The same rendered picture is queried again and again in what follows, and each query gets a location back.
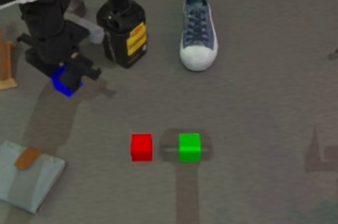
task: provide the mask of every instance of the green cube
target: green cube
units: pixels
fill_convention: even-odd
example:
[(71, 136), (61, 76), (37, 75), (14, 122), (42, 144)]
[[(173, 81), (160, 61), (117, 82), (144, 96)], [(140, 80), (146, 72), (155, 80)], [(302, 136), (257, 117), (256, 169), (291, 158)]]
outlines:
[(179, 161), (199, 162), (201, 160), (201, 137), (199, 133), (179, 134)]

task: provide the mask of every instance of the yellow label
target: yellow label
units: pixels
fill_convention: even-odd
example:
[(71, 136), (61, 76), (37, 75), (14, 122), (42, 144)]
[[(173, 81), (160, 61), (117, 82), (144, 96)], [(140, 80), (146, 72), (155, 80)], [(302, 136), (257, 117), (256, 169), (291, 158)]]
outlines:
[(128, 56), (133, 55), (146, 41), (146, 25), (143, 22), (131, 31), (130, 37), (127, 39)]

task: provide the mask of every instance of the bottle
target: bottle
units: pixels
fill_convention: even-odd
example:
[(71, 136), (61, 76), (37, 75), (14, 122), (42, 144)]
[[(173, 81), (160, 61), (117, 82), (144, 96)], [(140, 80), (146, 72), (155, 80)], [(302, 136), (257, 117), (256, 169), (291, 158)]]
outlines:
[(97, 12), (104, 29), (105, 55), (124, 68), (130, 68), (147, 50), (144, 9), (133, 0), (108, 0)]

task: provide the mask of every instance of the wooden stand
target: wooden stand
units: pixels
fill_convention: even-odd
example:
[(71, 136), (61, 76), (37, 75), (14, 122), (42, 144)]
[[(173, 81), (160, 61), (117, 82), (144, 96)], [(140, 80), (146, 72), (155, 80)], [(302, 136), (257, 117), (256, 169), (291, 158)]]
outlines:
[(11, 48), (13, 42), (5, 42), (2, 30), (0, 30), (0, 90), (17, 87), (12, 77)]

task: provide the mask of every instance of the blue sneaker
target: blue sneaker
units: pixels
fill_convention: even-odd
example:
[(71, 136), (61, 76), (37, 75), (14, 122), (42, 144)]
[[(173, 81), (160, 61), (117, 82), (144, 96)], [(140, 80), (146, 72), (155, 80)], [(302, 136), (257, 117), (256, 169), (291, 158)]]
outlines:
[(180, 58), (192, 71), (204, 71), (216, 59), (218, 43), (211, 9), (206, 0), (186, 0)]

